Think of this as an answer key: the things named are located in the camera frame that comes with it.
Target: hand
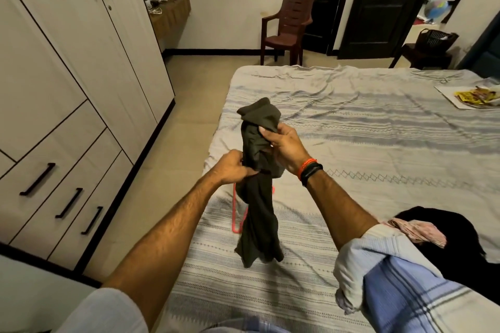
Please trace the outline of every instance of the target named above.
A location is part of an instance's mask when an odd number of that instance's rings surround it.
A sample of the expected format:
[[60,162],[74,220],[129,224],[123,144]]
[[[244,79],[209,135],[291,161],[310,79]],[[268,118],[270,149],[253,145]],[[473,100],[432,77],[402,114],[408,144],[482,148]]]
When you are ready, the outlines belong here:
[[243,178],[257,174],[258,171],[241,164],[242,158],[243,153],[239,150],[230,150],[210,169],[209,174],[219,185],[238,183],[241,182]]
[[278,133],[259,127],[262,136],[271,142],[273,152],[278,160],[293,175],[297,175],[302,164],[311,156],[298,138],[297,131],[284,123],[278,124]]

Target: person's left arm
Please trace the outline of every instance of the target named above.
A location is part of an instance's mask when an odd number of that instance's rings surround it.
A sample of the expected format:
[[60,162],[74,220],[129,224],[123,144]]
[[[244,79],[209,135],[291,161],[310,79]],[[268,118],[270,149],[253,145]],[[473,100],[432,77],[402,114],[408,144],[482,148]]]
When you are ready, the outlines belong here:
[[172,291],[191,239],[212,194],[257,172],[241,165],[231,150],[207,172],[122,260],[102,287],[126,293],[139,307],[149,330]]

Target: striped bedspread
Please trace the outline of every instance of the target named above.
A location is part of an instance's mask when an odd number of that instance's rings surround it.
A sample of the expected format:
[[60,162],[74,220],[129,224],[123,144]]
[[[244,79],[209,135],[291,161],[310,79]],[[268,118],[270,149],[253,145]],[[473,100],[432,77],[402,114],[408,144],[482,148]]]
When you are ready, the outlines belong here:
[[[267,96],[309,153],[381,219],[420,205],[452,210],[500,261],[500,111],[459,110],[434,86],[469,85],[469,71],[246,66],[232,79],[205,171],[241,149],[236,110]],[[285,172],[273,205],[280,263],[245,269],[234,253],[231,185],[209,201],[159,331],[199,331],[224,319],[259,316],[290,331],[372,331],[335,303],[338,254],[307,190]],[[238,218],[245,210],[239,201]]]

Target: person's left hand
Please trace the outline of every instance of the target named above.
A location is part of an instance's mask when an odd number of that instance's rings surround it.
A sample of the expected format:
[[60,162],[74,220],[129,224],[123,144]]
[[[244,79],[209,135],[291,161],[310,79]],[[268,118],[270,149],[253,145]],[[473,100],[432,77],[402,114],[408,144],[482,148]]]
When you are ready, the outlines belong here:
[[210,169],[209,173],[220,185],[238,183],[241,182],[243,178],[257,174],[258,171],[241,164],[242,158],[243,153],[239,150],[230,150],[218,160],[216,165]]

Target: forearm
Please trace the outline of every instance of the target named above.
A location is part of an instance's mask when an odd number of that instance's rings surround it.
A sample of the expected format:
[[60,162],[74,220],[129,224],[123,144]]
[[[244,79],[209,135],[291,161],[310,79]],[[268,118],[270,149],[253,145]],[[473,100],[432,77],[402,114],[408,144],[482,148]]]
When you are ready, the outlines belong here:
[[378,223],[323,170],[309,178],[307,189],[323,215],[338,250]]
[[166,302],[210,196],[219,186],[209,172],[127,254],[103,287],[126,293],[149,329]]

